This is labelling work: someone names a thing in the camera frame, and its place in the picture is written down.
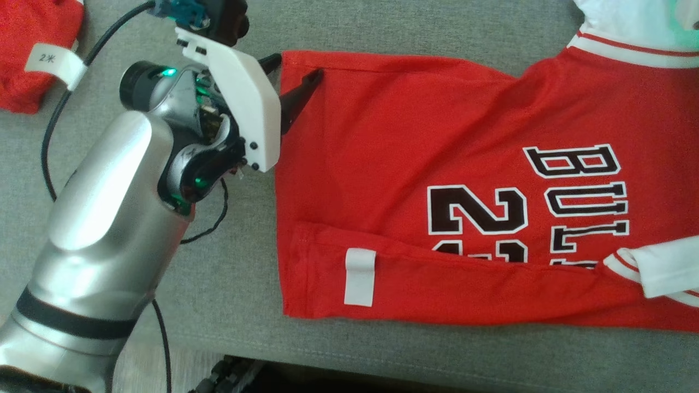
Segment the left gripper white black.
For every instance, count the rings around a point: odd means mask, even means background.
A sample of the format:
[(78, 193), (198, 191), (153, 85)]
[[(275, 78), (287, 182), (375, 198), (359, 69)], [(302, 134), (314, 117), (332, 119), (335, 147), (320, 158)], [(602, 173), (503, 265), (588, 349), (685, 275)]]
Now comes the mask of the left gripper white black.
[(177, 25), (177, 37), (187, 43), (182, 54), (209, 70), (248, 144), (248, 164), (268, 172), (280, 157), (281, 135), (289, 132), (304, 110), (322, 82), (324, 70), (306, 74), (299, 86), (279, 98), (267, 74), (281, 67), (282, 54), (257, 60), (235, 49), (250, 29), (246, 0), (194, 1), (202, 5), (208, 25)]

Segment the red basketball jersey white sleeves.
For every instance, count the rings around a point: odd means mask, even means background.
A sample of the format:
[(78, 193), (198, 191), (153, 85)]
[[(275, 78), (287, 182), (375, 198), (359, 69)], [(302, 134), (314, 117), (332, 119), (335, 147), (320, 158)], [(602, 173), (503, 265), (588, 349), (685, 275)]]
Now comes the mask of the red basketball jersey white sleeves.
[(284, 91), (324, 72), (275, 172), (286, 316), (699, 333), (699, 29), (574, 2), (520, 77), (285, 52)]

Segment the red shorts with white trim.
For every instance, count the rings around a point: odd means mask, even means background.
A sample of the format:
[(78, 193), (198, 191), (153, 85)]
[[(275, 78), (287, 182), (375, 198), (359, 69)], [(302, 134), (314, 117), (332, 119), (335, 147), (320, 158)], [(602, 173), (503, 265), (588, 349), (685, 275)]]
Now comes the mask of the red shorts with white trim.
[(73, 48), (84, 0), (0, 0), (0, 109), (36, 114), (54, 77), (26, 72), (37, 43)]

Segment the grey fabric sofa seat cushion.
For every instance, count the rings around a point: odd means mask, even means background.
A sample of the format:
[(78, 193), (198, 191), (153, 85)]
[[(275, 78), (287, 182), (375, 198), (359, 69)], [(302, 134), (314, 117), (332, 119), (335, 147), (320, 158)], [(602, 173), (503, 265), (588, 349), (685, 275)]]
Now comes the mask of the grey fabric sofa seat cushion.
[[(561, 50), (582, 24), (571, 0), (248, 0), (237, 48), (461, 57), (506, 74)], [(100, 52), (57, 123), (50, 171), (63, 186), (123, 107), (124, 70), (146, 59), (181, 66), (169, 20), (133, 18)], [(44, 244), (52, 207), (40, 147), (63, 92), (35, 115), (0, 110), (0, 323)], [(273, 174), (227, 179), (217, 231), (179, 249), (156, 299), (173, 353), (174, 391), (208, 375), (223, 353), (483, 391), (699, 393), (699, 334), (554, 325), (453, 327), (283, 316)], [(148, 307), (120, 358), (114, 391), (165, 391), (159, 324)]]

